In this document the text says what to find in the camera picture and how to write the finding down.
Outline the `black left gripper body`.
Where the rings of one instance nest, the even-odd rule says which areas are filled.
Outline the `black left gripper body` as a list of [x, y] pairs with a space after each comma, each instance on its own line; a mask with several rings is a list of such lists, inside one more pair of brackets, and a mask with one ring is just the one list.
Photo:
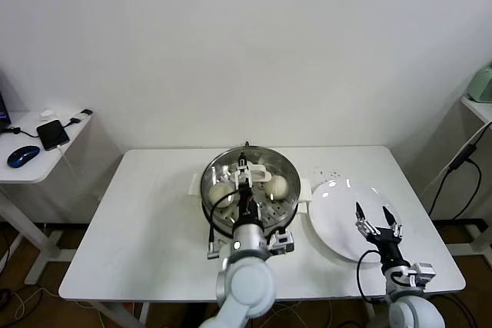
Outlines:
[[253, 198], [252, 189], [248, 185], [239, 187], [238, 223], [255, 224], [258, 222], [258, 206]]

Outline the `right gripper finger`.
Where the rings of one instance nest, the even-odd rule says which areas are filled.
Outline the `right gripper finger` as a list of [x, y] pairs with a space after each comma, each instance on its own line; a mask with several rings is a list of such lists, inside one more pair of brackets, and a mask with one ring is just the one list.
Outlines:
[[397, 238], [402, 238], [402, 225], [399, 224], [394, 215], [388, 210], [386, 206], [383, 206], [385, 219], [393, 231], [393, 235]]
[[356, 202], [356, 227], [363, 237], [368, 237], [369, 235], [376, 236], [379, 234], [379, 230], [374, 227], [365, 217], [361, 205]]

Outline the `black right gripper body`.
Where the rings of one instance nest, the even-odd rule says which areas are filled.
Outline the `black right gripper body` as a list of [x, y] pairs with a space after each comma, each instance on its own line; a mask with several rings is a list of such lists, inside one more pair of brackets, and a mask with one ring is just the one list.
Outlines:
[[403, 258], [399, 243], [401, 238], [394, 235], [392, 229], [377, 227], [377, 234], [368, 234], [365, 239], [370, 244], [376, 246], [381, 256], [383, 267], [407, 266], [407, 261]]

